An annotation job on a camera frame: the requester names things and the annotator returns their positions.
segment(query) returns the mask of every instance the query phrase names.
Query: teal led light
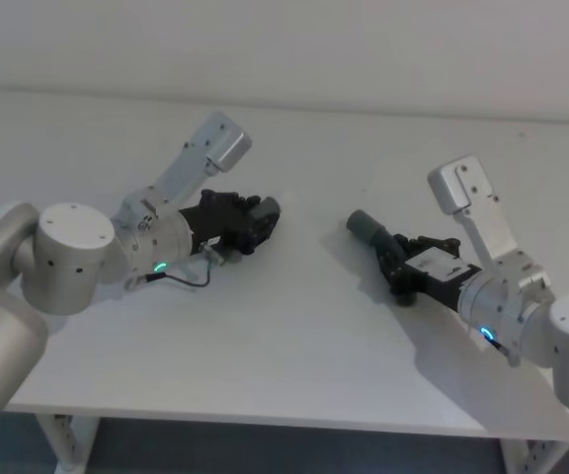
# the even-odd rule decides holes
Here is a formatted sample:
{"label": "teal led light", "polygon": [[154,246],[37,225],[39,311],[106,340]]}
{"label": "teal led light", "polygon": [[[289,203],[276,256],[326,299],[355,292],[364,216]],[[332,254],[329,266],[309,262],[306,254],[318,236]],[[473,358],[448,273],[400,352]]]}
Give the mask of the teal led light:
{"label": "teal led light", "polygon": [[480,333],[482,333],[482,336],[484,336],[489,341],[495,341],[495,335],[493,334],[493,332],[491,332],[489,328],[482,326],[480,328]]}

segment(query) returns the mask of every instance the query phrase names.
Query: white wall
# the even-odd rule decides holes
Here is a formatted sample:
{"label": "white wall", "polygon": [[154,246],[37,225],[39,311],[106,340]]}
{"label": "white wall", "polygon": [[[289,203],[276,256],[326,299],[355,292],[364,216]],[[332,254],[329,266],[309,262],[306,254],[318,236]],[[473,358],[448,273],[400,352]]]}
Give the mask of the white wall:
{"label": "white wall", "polygon": [[0,87],[569,119],[569,0],[0,0]]}

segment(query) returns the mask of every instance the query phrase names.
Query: table surface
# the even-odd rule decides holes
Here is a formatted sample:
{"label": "table surface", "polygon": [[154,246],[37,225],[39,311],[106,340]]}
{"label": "table surface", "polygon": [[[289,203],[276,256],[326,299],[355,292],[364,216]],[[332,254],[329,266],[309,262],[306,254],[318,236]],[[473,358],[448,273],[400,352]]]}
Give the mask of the table surface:
{"label": "table surface", "polygon": [[[569,439],[549,371],[509,368],[426,297],[393,306],[345,229],[363,208],[394,232],[466,241],[426,177],[475,153],[520,245],[564,294],[569,125],[222,109],[254,147],[207,185],[276,198],[272,239],[206,289],[101,287],[83,314],[49,317],[46,353],[8,410]],[[111,215],[212,110],[0,93],[0,205],[79,201]],[[475,260],[466,244],[464,255]]]}

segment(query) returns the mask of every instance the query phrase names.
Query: floor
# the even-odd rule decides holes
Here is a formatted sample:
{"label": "floor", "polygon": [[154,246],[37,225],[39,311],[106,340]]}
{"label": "floor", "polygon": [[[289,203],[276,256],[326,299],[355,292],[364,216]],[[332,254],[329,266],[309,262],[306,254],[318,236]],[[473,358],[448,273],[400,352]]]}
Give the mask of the floor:
{"label": "floor", "polygon": [[[0,417],[0,474],[51,474],[33,416]],[[103,420],[87,474],[503,474],[497,440]],[[569,474],[569,453],[553,474]]]}

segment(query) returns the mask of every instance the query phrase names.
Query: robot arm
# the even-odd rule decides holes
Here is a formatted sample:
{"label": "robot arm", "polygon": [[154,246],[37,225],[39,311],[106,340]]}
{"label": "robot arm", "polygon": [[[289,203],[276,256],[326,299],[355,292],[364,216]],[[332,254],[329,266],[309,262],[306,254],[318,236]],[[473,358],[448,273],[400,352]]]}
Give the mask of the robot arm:
{"label": "robot arm", "polygon": [[[0,211],[0,411],[43,354],[48,332],[39,311],[79,313],[99,282],[132,288],[157,279],[147,276],[160,264],[199,252],[221,264],[225,252],[249,255],[269,239],[280,217],[270,197],[206,190],[198,205],[180,208],[207,177],[229,171],[251,143],[217,113],[155,185],[129,195],[112,219],[77,203],[41,214],[30,204]],[[18,276],[25,301],[6,291]]]}
{"label": "robot arm", "polygon": [[569,408],[569,296],[555,300],[546,271],[518,248],[477,158],[464,157],[430,173],[441,210],[460,222],[484,270],[459,257],[459,242],[391,235],[367,214],[348,228],[377,253],[399,304],[422,292],[457,311],[511,366],[521,358],[552,367],[555,395]]}

